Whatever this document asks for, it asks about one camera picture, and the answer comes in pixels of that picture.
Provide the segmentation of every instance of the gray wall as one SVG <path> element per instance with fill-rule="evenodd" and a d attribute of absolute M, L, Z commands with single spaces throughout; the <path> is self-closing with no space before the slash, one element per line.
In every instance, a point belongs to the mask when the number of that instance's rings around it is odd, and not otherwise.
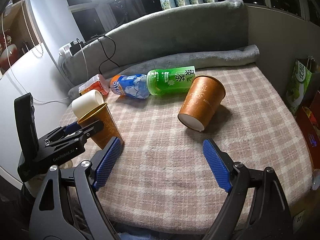
<path fill-rule="evenodd" d="M 320 27 L 271 9 L 249 6 L 248 13 L 249 44 L 260 50 L 257 66 L 284 96 L 296 58 L 311 55 L 320 63 Z"/>

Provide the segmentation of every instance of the cup bottom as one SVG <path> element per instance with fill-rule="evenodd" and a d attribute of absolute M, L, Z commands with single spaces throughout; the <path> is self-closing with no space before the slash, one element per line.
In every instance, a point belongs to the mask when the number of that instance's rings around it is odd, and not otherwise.
<path fill-rule="evenodd" d="M 186 127 L 189 127 L 193 130 L 202 132 L 204 130 L 203 124 L 196 118 L 188 114 L 178 114 L 178 119 L 182 122 Z"/>

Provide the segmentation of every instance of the plaid tablecloth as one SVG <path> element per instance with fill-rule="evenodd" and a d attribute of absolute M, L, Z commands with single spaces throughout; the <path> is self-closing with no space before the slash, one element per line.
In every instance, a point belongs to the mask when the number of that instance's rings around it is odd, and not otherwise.
<path fill-rule="evenodd" d="M 188 129 L 177 119 L 186 94 L 145 100 L 109 94 L 108 107 L 125 140 L 106 186 L 98 192 L 111 220 L 164 232 L 204 233 L 227 196 L 202 154 L 206 138 L 248 168 L 273 167 L 289 205 L 309 190 L 312 171 L 303 135 L 258 67 L 201 69 L 196 74 L 216 77 L 227 91 L 205 132 Z M 60 125 L 75 120 L 70 106 Z M 99 150 L 91 139 L 85 148 L 73 159 L 74 166 Z"/>

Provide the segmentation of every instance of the green bottle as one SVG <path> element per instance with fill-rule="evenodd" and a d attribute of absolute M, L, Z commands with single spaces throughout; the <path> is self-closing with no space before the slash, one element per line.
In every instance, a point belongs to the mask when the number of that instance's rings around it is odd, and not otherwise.
<path fill-rule="evenodd" d="M 186 93 L 196 76 L 195 66 L 155 69 L 148 72 L 147 87 L 151 95 Z"/>

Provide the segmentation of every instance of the red box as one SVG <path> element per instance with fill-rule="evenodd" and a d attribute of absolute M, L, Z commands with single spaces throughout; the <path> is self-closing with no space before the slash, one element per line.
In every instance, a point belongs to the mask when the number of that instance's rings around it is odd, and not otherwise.
<path fill-rule="evenodd" d="M 320 124 L 320 92 L 316 93 L 313 99 L 310 110 L 313 113 L 318 124 Z M 297 111 L 296 121 L 302 131 L 302 134 L 307 142 L 314 169 L 320 169 L 320 139 L 316 133 L 313 124 L 302 107 Z"/>

